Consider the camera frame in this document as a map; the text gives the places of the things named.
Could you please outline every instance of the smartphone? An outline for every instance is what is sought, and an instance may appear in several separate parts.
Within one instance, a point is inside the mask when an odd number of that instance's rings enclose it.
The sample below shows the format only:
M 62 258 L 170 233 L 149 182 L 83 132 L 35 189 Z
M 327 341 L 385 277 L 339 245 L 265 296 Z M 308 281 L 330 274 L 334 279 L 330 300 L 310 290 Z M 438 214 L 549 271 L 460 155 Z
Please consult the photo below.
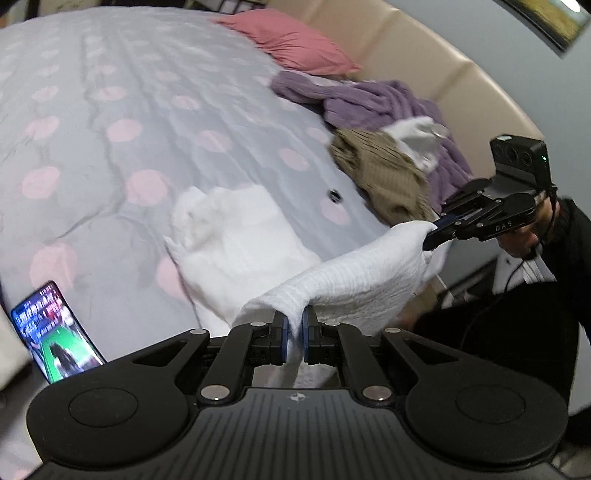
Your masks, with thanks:
M 10 317 L 49 383 L 106 363 L 54 281 L 14 307 Z

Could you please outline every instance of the picture frame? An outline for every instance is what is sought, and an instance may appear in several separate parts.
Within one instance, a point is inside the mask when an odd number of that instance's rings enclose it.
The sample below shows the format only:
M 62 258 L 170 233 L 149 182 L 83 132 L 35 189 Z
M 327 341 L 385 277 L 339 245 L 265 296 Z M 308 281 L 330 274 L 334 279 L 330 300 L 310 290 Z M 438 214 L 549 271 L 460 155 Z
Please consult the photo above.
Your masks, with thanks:
M 577 0 L 498 1 L 533 27 L 559 53 L 566 52 L 591 21 L 591 12 Z

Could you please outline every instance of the white fabric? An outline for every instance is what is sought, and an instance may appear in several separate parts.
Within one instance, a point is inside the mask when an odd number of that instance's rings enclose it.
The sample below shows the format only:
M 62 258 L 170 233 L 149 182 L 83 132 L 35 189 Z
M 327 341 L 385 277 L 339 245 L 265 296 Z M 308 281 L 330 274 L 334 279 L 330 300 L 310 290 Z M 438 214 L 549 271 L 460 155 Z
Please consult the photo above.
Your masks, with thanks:
M 332 374 L 331 367 L 300 366 L 301 316 L 308 304 L 319 319 L 357 326 L 376 335 L 397 318 L 413 293 L 443 267 L 448 245 L 423 251 L 425 236 L 435 226 L 413 221 L 392 227 L 369 245 L 322 263 L 247 303 L 236 323 L 249 323 L 273 310 L 290 323 L 288 365 L 267 381 L 275 387 L 317 387 Z
M 437 168 L 437 152 L 440 140 L 432 132 L 435 125 L 429 116 L 417 116 L 399 120 L 382 128 L 393 137 L 398 149 L 408 155 L 419 170 L 430 174 Z
M 0 390 L 31 360 L 10 320 L 0 309 Z
M 196 187 L 178 199 L 167 248 L 179 267 L 200 326 L 228 334 L 250 299 L 320 263 L 262 186 Z

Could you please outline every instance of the upholstered headboard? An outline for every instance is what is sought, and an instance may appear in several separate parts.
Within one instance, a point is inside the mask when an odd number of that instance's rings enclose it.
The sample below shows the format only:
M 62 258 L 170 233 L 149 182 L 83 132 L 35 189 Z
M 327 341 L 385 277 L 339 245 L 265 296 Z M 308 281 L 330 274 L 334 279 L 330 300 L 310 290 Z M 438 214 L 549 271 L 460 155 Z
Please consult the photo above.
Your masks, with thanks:
M 471 59 L 382 0 L 271 0 L 330 37 L 363 66 L 357 79 L 399 79 L 434 100 L 474 175 L 491 177 L 491 138 L 542 139 L 525 112 Z

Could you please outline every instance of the logo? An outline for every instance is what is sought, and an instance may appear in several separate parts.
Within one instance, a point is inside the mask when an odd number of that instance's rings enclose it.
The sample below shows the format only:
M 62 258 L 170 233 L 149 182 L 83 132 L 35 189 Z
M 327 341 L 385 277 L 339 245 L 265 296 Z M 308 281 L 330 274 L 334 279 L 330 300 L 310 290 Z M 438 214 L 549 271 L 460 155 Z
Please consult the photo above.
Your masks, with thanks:
M 308 397 L 306 397 L 303 393 L 300 393 L 300 392 L 298 392 L 298 393 L 292 393 L 289 396 L 289 399 L 292 400 L 292 401 L 294 401 L 294 402 L 296 402 L 296 403 L 299 403 L 301 401 L 304 401 L 307 398 Z

